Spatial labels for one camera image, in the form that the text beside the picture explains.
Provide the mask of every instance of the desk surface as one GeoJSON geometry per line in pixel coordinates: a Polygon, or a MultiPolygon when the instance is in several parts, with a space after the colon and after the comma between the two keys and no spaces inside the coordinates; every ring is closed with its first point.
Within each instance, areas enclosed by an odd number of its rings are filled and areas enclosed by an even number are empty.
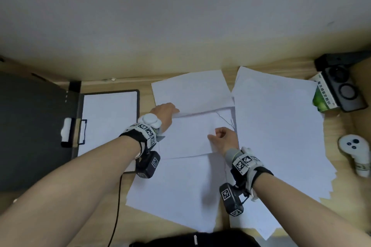
{"type": "MultiPolygon", "coordinates": [[[[302,79],[308,79],[316,74],[312,59],[278,61],[251,68],[271,74],[302,79]]],[[[233,88],[237,70],[238,68],[223,70],[223,74],[230,90],[233,88]]],[[[155,107],[151,83],[177,75],[179,74],[127,78],[116,80],[114,82],[83,82],[82,93],[138,89],[140,91],[140,112],[141,115],[143,115],[155,107]]],[[[326,155],[337,169],[337,178],[332,182],[334,191],[331,193],[331,200],[323,199],[322,204],[346,218],[354,226],[370,231],[370,179],[362,179],[356,176],[351,169],[350,161],[339,152],[337,147],[338,138],[350,133],[354,133],[354,128],[349,114],[339,114],[339,112],[326,114],[324,122],[326,155]]],[[[123,176],[120,213],[113,243],[131,243],[135,240],[148,241],[155,238],[194,231],[188,227],[126,206],[126,195],[133,179],[134,175],[123,176]]],[[[106,245],[114,228],[117,201],[118,185],[111,193],[102,199],[96,211],[69,246],[85,244],[92,244],[93,246],[106,245]]],[[[221,230],[228,227],[229,218],[224,207],[222,207],[222,203],[220,203],[215,230],[221,230]]],[[[255,230],[246,229],[246,232],[254,236],[258,235],[255,230]]],[[[282,229],[277,229],[274,235],[281,236],[286,235],[286,233],[282,229]]]]}

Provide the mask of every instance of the human arm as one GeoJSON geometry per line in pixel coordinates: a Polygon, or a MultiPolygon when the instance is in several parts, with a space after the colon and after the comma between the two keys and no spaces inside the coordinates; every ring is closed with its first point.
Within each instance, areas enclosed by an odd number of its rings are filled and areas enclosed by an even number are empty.
{"type": "MultiPolygon", "coordinates": [[[[216,136],[208,138],[222,155],[231,148],[239,149],[236,133],[228,128],[217,128],[216,136]]],[[[299,247],[371,245],[365,232],[271,174],[259,175],[253,189],[299,247]]]]}
{"type": "MultiPolygon", "coordinates": [[[[178,111],[164,104],[151,113],[164,132],[178,111]]],[[[121,136],[45,176],[1,215],[0,246],[66,246],[140,150],[139,142],[121,136]]]]}

